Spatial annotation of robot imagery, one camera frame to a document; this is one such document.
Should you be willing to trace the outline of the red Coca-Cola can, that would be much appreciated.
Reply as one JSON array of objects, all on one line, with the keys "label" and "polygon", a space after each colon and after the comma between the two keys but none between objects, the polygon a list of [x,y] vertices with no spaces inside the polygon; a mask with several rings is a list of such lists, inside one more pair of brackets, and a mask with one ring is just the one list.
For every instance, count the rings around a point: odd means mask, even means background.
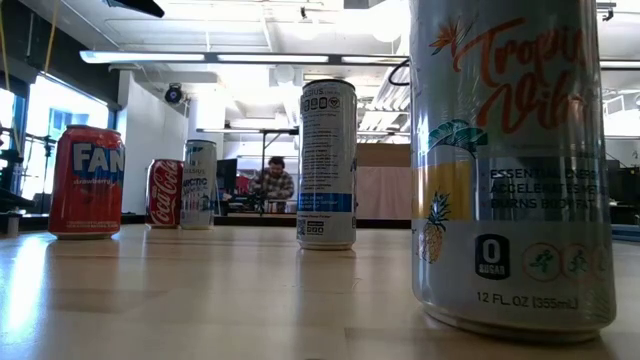
[{"label": "red Coca-Cola can", "polygon": [[148,169],[145,224],[177,228],[180,223],[183,162],[154,159]]}]

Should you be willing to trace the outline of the white Celsius can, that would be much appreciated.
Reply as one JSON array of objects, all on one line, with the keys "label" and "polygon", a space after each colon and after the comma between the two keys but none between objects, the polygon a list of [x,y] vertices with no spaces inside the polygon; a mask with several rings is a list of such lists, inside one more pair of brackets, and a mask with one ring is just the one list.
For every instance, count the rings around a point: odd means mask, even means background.
[{"label": "white Celsius can", "polygon": [[356,240],[357,97],[339,79],[315,80],[300,98],[297,240],[348,250]]}]

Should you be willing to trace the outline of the overhead light bar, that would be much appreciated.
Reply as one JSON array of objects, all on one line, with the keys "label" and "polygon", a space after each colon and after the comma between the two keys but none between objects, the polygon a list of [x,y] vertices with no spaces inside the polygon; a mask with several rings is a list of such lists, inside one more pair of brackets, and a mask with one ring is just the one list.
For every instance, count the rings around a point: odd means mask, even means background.
[{"label": "overhead light bar", "polygon": [[409,59],[398,55],[303,54],[248,52],[123,52],[83,50],[81,59],[87,64],[229,64],[229,65],[295,65],[295,66],[364,66],[402,67]]}]

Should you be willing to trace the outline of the black tripod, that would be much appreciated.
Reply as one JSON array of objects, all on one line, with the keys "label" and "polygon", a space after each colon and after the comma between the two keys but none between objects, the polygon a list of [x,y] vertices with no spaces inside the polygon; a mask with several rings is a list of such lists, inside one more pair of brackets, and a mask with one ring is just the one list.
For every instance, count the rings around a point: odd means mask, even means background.
[{"label": "black tripod", "polygon": [[27,208],[29,214],[49,213],[56,143],[49,135],[26,134],[21,195],[34,202],[33,206]]}]

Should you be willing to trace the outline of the black background monitor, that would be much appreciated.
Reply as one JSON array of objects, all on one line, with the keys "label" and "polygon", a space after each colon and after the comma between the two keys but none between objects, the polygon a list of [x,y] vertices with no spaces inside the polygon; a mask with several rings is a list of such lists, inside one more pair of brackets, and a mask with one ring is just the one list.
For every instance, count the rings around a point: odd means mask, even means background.
[{"label": "black background monitor", "polygon": [[237,160],[225,159],[217,161],[216,180],[218,192],[234,196],[237,180]]}]

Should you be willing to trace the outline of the red Fanta strawberry can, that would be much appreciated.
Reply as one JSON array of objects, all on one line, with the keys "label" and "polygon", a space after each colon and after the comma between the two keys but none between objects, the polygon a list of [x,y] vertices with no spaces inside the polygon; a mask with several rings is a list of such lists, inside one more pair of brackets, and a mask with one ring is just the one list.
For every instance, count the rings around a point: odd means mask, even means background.
[{"label": "red Fanta strawberry can", "polygon": [[48,231],[104,239],[120,231],[125,146],[119,132],[69,125],[56,147]]}]

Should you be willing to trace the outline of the Celsius Arctic Vibe can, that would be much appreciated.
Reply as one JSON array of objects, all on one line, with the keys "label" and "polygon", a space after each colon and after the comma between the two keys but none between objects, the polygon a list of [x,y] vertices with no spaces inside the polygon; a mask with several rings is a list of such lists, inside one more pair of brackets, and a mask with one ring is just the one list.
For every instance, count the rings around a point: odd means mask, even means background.
[{"label": "Celsius Arctic Vibe can", "polygon": [[213,227],[216,191],[216,144],[190,139],[184,147],[180,226],[189,230]]}]

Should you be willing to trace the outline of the person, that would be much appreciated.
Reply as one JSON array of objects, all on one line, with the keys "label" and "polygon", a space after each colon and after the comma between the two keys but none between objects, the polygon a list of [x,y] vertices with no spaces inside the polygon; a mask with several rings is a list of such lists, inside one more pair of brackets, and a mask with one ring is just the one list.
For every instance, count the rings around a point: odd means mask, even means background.
[{"label": "person", "polygon": [[284,158],[273,156],[262,172],[250,180],[249,190],[265,200],[276,201],[276,211],[284,213],[286,201],[294,194],[294,181],[285,170]]}]

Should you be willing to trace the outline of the Celsius Tropical Vibe can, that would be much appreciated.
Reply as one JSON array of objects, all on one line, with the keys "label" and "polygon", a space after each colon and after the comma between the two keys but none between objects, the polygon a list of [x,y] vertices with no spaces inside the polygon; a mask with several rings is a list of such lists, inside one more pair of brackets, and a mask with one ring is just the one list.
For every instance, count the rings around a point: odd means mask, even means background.
[{"label": "Celsius Tropical Vibe can", "polygon": [[408,0],[412,289],[500,337],[616,316],[596,0]]}]

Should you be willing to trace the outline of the blue floor mat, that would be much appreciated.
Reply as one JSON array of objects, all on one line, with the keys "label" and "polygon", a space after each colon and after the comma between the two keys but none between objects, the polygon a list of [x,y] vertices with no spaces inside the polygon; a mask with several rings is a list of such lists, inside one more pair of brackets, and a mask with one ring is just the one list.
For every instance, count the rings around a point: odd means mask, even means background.
[{"label": "blue floor mat", "polygon": [[613,224],[612,239],[640,243],[640,225]]}]

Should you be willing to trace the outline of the black table frame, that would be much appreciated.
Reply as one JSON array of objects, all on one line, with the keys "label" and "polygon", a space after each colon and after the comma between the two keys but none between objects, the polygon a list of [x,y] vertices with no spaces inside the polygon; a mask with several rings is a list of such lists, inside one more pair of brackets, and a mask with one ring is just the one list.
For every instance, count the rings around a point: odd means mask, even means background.
[{"label": "black table frame", "polygon": [[[19,220],[21,231],[46,231],[49,218],[47,215],[27,214]],[[295,214],[254,214],[231,213],[228,216],[216,216],[216,226],[253,226],[253,227],[295,227]],[[394,219],[357,219],[358,229],[410,229],[410,220]]]}]

